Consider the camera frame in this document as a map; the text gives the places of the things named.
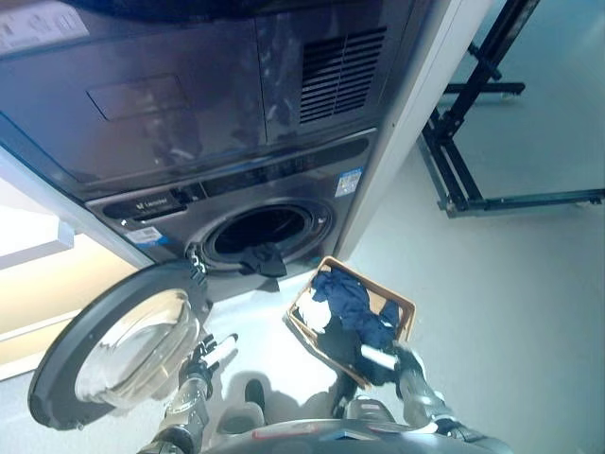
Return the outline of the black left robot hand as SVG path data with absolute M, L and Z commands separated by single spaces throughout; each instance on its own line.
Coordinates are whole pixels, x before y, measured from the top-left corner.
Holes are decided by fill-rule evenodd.
M 187 375 L 202 375 L 236 350 L 238 335 L 232 333 L 218 341 L 209 334 L 196 347 L 187 365 Z

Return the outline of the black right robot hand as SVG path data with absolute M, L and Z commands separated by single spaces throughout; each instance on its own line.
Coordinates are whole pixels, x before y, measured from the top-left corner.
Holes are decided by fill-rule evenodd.
M 413 350 L 397 342 L 383 349 L 362 344 L 359 353 L 361 371 L 374 385 L 395 382 L 406 372 L 424 376 L 422 359 Z

